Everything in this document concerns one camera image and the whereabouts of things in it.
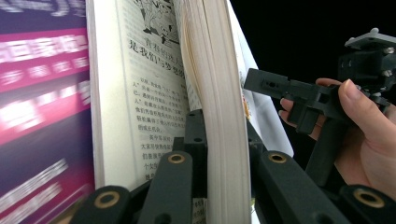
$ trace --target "fingernail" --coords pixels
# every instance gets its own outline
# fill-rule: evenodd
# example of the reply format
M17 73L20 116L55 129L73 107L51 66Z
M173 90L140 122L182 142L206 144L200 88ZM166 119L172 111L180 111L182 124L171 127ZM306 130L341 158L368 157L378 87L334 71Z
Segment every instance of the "fingernail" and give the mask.
M356 88L356 85L350 79L346 81L345 93L346 96L351 100L358 100L361 98L361 91Z

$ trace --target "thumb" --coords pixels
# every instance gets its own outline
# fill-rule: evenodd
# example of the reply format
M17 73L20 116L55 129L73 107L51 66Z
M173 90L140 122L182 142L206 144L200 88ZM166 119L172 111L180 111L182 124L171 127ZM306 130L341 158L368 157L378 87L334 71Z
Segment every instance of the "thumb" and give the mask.
M394 143L395 125L350 79L340 86L338 95L344 111L361 128L367 140L381 145Z

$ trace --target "black background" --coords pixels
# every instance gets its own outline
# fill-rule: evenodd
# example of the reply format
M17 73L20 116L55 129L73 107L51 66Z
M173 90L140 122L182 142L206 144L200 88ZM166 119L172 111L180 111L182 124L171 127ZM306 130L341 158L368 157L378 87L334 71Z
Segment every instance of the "black background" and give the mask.
M231 0L259 69L309 83L337 78L338 57L350 52L344 46L350 37L375 27L396 36L396 13L385 1L337 2ZM383 96L394 102L395 89ZM294 159L305 167L315 142L284 127Z

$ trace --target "hand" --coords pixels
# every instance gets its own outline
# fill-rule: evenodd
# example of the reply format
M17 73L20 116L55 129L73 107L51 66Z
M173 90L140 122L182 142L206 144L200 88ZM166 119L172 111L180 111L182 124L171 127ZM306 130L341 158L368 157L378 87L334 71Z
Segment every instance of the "hand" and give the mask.
M335 160L340 175L348 185L361 184L378 189L396 200L396 106L391 105L383 114L351 80L341 83L319 78L317 84L341 85L338 90L341 106L358 125L349 128ZM285 110L279 111L279 116L287 122L293 102L282 99L280 103ZM319 116L310 134L313 139L318 140L325 119Z

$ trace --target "book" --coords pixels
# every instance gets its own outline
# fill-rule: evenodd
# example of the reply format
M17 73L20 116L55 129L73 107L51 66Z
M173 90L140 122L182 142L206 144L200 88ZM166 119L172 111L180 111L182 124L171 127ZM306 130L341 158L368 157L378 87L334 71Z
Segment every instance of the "book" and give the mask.
M247 118L292 155L269 97L242 90L257 67L226 0L88 1L95 181L134 189L202 108L208 195L194 223L248 223Z
M50 223L94 191L85 2L58 2L0 1L0 223Z

